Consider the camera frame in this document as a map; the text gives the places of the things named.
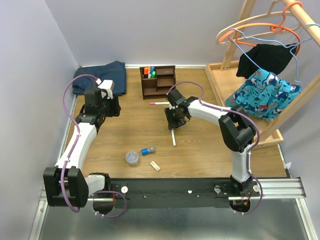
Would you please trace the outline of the pink capped white marker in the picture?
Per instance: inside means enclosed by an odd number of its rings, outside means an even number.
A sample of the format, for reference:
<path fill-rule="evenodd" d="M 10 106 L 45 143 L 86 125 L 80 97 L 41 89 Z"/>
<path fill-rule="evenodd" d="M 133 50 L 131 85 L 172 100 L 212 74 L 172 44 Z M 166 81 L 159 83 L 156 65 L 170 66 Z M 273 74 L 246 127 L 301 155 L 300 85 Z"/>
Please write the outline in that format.
<path fill-rule="evenodd" d="M 168 105 L 169 102 L 165 101 L 165 102 L 150 102 L 149 105 L 151 106 L 156 106 L 156 105 Z"/>

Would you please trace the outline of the lavender capped white marker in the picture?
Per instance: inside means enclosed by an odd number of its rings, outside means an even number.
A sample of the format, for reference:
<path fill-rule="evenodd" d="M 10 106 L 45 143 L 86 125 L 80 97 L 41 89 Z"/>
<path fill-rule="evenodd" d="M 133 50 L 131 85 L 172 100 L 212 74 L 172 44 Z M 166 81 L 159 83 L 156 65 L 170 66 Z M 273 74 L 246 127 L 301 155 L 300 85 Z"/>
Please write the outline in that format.
<path fill-rule="evenodd" d="M 171 129 L 171 138 L 172 138 L 173 147 L 176 147 L 177 143 L 176 143 L 175 131 L 173 128 Z"/>

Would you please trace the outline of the brown wooden desk organizer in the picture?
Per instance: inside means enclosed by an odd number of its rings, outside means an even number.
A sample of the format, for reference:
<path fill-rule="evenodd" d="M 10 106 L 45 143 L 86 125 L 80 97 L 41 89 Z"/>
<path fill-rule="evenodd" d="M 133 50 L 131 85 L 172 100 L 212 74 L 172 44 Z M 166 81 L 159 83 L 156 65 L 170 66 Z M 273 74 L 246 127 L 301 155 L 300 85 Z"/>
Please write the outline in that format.
<path fill-rule="evenodd" d="M 139 68 L 142 99 L 159 99 L 165 98 L 168 90 L 176 84 L 176 66 L 175 65 L 160 65 L 150 66 L 155 67 L 155 78 L 144 78 L 144 68 Z"/>

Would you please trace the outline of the orange capped black highlighter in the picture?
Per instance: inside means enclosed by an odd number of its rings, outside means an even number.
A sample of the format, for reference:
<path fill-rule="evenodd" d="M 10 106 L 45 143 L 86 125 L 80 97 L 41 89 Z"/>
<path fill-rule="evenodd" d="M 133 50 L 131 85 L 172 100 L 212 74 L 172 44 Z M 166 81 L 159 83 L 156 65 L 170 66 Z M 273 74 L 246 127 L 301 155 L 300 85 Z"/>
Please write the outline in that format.
<path fill-rule="evenodd" d="M 149 68 L 148 67 L 145 67 L 143 69 L 143 78 L 144 79 L 147 79 L 149 77 Z"/>

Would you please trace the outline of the clear round pin container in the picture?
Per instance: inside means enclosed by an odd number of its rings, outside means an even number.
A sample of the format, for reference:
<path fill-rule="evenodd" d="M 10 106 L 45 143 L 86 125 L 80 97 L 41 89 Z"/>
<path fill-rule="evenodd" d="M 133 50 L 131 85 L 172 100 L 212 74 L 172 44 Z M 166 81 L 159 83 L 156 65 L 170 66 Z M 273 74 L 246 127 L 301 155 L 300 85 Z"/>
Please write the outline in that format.
<path fill-rule="evenodd" d="M 135 166 L 139 162 L 139 155 L 136 151 L 128 151 L 125 155 L 125 160 L 128 165 Z"/>

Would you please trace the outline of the light blue capped white marker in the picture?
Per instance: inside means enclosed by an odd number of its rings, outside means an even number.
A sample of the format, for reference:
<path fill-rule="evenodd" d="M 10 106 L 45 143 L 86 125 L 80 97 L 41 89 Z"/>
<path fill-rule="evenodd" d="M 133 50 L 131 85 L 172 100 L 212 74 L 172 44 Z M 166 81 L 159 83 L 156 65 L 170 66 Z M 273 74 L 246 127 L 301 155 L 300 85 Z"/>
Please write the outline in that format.
<path fill-rule="evenodd" d="M 152 75 L 154 74 L 154 71 L 155 71 L 155 67 L 152 66 L 152 67 L 150 68 L 149 74 L 152 76 Z"/>

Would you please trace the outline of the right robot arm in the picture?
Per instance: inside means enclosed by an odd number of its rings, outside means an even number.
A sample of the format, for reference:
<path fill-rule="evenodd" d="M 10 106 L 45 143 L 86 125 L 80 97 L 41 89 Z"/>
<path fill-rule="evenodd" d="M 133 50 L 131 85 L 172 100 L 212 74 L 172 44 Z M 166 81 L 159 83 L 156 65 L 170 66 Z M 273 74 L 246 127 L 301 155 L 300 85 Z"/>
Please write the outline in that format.
<path fill-rule="evenodd" d="M 164 112 L 170 130 L 185 125 L 191 118 L 200 118 L 219 126 L 223 142 L 232 155 L 230 191 L 236 196 L 247 192 L 252 182 L 250 158 L 257 126 L 244 109 L 241 106 L 217 106 L 195 96 L 185 98 L 177 89 L 167 93 L 166 98 L 169 107 Z"/>

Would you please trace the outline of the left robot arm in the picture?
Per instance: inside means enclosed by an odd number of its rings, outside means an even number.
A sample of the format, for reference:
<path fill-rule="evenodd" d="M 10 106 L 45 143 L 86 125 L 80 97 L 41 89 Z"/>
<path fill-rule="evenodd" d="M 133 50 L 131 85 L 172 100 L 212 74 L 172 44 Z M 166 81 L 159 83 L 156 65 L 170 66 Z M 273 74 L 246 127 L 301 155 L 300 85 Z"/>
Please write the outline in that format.
<path fill-rule="evenodd" d="M 73 118 L 74 131 L 64 153 L 55 166 L 43 172 L 48 205 L 69 207 L 77 213 L 88 198 L 97 194 L 104 198 L 110 194 L 110 177 L 107 173 L 92 173 L 84 177 L 82 167 L 91 143 L 106 118 L 118 117 L 121 107 L 119 97 L 111 86 L 88 88 L 84 93 L 84 105 Z"/>

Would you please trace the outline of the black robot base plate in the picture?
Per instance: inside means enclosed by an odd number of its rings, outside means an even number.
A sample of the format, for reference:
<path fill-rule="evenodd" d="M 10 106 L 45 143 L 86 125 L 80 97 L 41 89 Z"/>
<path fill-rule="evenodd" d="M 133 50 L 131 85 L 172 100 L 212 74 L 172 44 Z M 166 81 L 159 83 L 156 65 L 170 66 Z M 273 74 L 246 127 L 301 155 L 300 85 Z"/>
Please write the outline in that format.
<path fill-rule="evenodd" d="M 111 198 L 117 209 L 228 208 L 231 201 L 254 199 L 260 192 L 257 183 L 236 183 L 229 177 L 218 178 L 107 178 L 106 189 L 122 192 L 99 193 Z"/>

